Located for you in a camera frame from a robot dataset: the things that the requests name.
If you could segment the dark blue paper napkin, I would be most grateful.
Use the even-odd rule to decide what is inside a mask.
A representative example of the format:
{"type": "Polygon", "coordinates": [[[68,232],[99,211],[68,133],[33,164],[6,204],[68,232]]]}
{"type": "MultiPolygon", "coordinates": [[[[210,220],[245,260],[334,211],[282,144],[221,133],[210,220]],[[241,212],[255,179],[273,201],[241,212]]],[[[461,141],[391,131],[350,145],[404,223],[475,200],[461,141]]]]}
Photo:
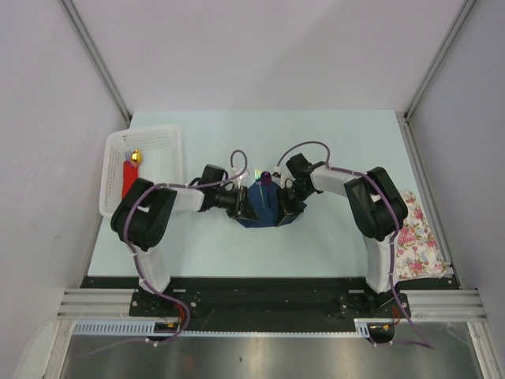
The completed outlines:
{"type": "Polygon", "coordinates": [[[247,200],[254,211],[252,219],[237,218],[246,228],[281,227],[296,220],[305,210],[305,201],[313,194],[298,181],[280,186],[271,178],[260,178],[248,188],[247,200]]]}

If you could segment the purple metal spoon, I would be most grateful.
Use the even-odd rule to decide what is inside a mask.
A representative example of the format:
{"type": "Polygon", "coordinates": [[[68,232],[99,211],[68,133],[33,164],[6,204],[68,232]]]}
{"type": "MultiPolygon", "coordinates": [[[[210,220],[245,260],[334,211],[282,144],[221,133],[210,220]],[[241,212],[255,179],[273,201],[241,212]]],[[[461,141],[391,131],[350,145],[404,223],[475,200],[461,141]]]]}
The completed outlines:
{"type": "Polygon", "coordinates": [[[270,195],[269,195],[269,187],[272,183],[272,178],[271,178],[271,173],[268,171],[263,171],[262,174],[262,187],[263,187],[263,193],[266,193],[267,195],[267,200],[264,201],[265,207],[268,205],[268,207],[271,207],[271,201],[270,201],[270,195]]]}

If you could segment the iridescent metal fork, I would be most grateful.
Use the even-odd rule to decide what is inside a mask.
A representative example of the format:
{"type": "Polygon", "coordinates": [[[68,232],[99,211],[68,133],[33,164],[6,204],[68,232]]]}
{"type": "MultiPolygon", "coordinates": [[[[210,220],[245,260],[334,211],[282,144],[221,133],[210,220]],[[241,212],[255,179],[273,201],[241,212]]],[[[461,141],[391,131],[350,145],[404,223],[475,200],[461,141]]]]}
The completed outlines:
{"type": "Polygon", "coordinates": [[[263,174],[262,170],[259,170],[259,169],[254,170],[255,183],[258,186],[258,190],[259,190],[260,198],[261,198],[261,204],[262,204],[262,207],[265,208],[264,194],[263,194],[263,187],[262,187],[262,174],[263,174]]]}

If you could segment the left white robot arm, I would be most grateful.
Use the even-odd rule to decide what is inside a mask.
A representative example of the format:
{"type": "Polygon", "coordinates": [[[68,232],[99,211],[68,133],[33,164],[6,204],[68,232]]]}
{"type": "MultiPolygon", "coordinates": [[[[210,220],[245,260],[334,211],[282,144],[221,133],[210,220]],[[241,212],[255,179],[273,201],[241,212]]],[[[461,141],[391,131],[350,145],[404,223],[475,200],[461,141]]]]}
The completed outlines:
{"type": "Polygon", "coordinates": [[[228,178],[226,170],[210,164],[189,185],[155,184],[138,178],[114,211],[110,228],[130,248],[139,285],[150,292],[146,304],[155,314],[166,315],[174,306],[174,296],[165,291],[170,275],[155,251],[173,213],[221,208],[233,220],[260,220],[246,187],[226,188],[226,184],[236,178],[237,175],[228,178]]]}

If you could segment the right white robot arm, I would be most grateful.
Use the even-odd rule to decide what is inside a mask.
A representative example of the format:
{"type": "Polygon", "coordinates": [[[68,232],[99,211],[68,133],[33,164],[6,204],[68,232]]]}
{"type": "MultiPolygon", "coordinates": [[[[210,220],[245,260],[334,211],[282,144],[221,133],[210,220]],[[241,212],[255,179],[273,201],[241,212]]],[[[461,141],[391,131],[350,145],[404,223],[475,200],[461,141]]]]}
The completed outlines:
{"type": "Polygon", "coordinates": [[[286,167],[293,181],[276,190],[275,226],[293,222],[314,193],[345,197],[368,252],[365,280],[372,292],[365,295],[364,307],[370,315],[382,317],[393,304],[387,291],[398,282],[394,242],[408,216],[406,203],[390,175],[382,167],[363,173],[331,167],[326,162],[310,163],[301,153],[288,159],[286,167]]]}

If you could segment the red rolled napkin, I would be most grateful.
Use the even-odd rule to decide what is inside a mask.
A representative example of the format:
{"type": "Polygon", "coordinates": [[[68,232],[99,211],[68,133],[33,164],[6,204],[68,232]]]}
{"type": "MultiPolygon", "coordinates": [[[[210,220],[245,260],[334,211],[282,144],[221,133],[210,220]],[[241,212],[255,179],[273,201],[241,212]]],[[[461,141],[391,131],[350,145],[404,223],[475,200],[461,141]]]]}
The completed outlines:
{"type": "Polygon", "coordinates": [[[122,198],[129,192],[131,186],[138,178],[139,167],[133,167],[129,161],[123,163],[122,172],[122,198]]]}

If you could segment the white plastic basket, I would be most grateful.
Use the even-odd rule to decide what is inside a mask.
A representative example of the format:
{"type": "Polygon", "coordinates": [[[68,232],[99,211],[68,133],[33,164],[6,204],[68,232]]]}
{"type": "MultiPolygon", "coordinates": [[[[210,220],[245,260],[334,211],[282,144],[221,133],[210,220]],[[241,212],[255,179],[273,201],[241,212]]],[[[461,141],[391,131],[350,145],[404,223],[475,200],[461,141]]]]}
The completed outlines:
{"type": "Polygon", "coordinates": [[[142,161],[133,171],[151,182],[183,180],[181,133],[177,126],[148,126],[110,134],[106,139],[99,194],[99,212],[112,217],[119,206],[125,186],[124,167],[139,151],[142,161]]]}

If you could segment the gold metal spoon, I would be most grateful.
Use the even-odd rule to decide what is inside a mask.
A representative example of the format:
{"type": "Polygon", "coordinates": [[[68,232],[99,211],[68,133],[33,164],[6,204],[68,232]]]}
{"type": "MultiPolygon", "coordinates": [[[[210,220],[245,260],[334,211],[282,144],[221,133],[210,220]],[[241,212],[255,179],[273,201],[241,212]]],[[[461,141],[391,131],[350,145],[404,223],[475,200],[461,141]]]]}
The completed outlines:
{"type": "Polygon", "coordinates": [[[139,167],[143,162],[143,155],[139,149],[135,149],[129,153],[129,163],[133,167],[139,167]]]}

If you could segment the floral plastic tray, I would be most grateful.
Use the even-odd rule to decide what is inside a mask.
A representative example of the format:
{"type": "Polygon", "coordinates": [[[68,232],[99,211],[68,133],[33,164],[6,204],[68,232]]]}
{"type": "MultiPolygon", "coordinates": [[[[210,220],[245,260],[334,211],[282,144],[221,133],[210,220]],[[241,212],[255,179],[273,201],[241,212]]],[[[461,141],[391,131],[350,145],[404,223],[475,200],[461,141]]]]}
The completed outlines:
{"type": "Polygon", "coordinates": [[[421,202],[412,191],[401,191],[408,215],[395,241],[395,272],[399,280],[451,276],[451,265],[437,246],[421,202]]]}

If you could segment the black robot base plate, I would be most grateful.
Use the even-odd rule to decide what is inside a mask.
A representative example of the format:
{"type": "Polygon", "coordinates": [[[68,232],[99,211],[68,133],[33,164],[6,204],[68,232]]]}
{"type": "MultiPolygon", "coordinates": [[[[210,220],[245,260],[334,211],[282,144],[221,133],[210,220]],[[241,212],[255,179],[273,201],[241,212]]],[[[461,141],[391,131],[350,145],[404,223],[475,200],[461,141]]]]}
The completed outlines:
{"type": "Polygon", "coordinates": [[[356,322],[387,324],[413,315],[415,291],[455,291],[453,278],[416,279],[397,284],[396,293],[377,295],[362,278],[182,278],[159,297],[140,288],[133,277],[84,278],[81,288],[126,292],[126,316],[154,319],[145,336],[150,342],[169,339],[180,327],[184,336],[203,334],[317,334],[354,332],[356,322]]]}

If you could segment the aluminium frame rail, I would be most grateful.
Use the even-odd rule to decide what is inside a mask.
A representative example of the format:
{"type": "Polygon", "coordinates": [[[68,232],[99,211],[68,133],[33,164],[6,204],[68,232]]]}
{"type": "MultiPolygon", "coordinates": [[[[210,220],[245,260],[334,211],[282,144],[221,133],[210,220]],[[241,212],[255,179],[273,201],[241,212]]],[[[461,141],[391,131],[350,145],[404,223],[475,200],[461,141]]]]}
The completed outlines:
{"type": "MultiPolygon", "coordinates": [[[[65,291],[57,312],[60,320],[125,320],[140,303],[133,289],[78,288],[65,291]]],[[[419,322],[486,322],[481,297],[476,290],[404,292],[411,317],[419,322]]]]}

